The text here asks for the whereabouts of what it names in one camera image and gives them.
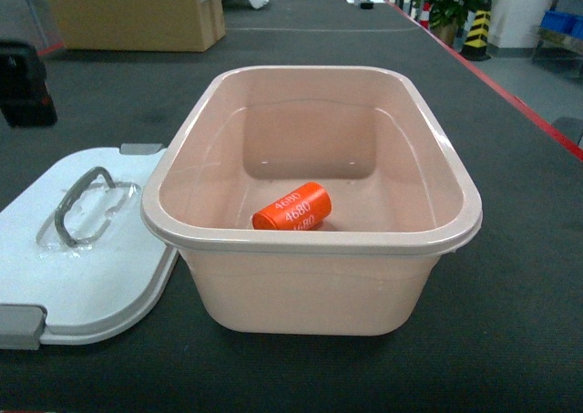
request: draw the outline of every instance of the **cardboard box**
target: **cardboard box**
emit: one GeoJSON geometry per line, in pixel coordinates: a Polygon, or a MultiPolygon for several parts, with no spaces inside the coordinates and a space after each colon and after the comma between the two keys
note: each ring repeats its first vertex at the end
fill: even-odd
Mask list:
{"type": "Polygon", "coordinates": [[[205,51],[225,36],[220,0],[48,0],[66,48],[205,51]]]}

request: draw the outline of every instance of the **red edge strip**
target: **red edge strip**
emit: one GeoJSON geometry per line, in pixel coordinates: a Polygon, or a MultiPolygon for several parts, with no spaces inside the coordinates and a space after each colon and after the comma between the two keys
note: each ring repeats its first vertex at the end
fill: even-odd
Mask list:
{"type": "Polygon", "coordinates": [[[57,50],[59,50],[59,49],[63,48],[64,46],[65,46],[65,45],[64,45],[62,42],[60,42],[60,43],[58,43],[58,44],[54,44],[53,46],[48,46],[48,47],[47,47],[47,48],[45,48],[44,50],[40,50],[40,51],[39,51],[39,52],[37,52],[37,53],[38,53],[38,55],[39,55],[39,56],[46,56],[46,55],[48,55],[49,53],[52,53],[52,52],[54,52],[54,51],[57,51],[57,50]]]}
{"type": "Polygon", "coordinates": [[[395,9],[401,15],[405,16],[410,21],[414,22],[419,28],[423,29],[427,32],[431,37],[437,41],[443,48],[445,48],[449,53],[455,57],[459,62],[462,63],[467,69],[472,71],[476,76],[478,76],[484,83],[486,83],[489,87],[491,87],[495,92],[497,92],[504,100],[522,112],[528,119],[530,119],[533,123],[535,123],[540,129],[548,134],[552,139],[558,142],[561,146],[565,149],[570,151],[573,155],[575,155],[579,160],[583,161],[583,149],[580,149],[577,144],[555,129],[552,125],[550,125],[546,120],[540,117],[531,107],[529,107],[524,101],[522,101],[517,96],[509,93],[500,85],[498,85],[494,80],[492,80],[489,76],[487,76],[483,71],[481,71],[478,67],[474,64],[466,60],[463,56],[457,53],[453,48],[446,45],[440,39],[435,37],[433,33],[429,30],[423,28],[419,23],[417,23],[412,17],[406,14],[403,10],[401,10],[396,5],[390,3],[388,0],[384,0],[390,7],[395,9]]]}

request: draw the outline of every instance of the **yellow and black striped post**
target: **yellow and black striped post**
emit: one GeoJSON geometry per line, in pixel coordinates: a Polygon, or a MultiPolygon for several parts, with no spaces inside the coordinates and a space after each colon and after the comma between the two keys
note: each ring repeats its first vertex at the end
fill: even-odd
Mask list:
{"type": "Polygon", "coordinates": [[[488,47],[488,30],[490,28],[490,11],[492,1],[484,0],[481,10],[476,12],[476,18],[472,23],[472,28],[467,34],[464,46],[460,55],[467,60],[488,60],[490,56],[486,53],[488,47]]]}

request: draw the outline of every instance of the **white lid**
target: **white lid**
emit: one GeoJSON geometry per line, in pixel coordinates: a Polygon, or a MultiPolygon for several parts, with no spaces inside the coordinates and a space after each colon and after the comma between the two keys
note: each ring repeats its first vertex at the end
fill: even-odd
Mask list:
{"type": "Polygon", "coordinates": [[[0,213],[0,305],[42,308],[46,320],[40,343],[81,345],[109,338],[134,325],[158,301],[177,251],[146,229],[139,205],[141,189],[163,153],[77,152],[0,213]],[[96,166],[107,169],[117,185],[110,189],[98,176],[72,201],[66,231],[90,242],[71,248],[57,234],[55,209],[96,166]]]}

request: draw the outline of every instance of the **plant pot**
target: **plant pot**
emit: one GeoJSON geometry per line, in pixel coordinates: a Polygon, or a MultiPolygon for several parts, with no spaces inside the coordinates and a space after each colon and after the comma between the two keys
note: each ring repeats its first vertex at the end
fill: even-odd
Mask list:
{"type": "Polygon", "coordinates": [[[431,33],[433,33],[438,39],[443,41],[448,46],[453,46],[456,31],[457,23],[448,24],[447,26],[438,26],[431,28],[431,33]]]}

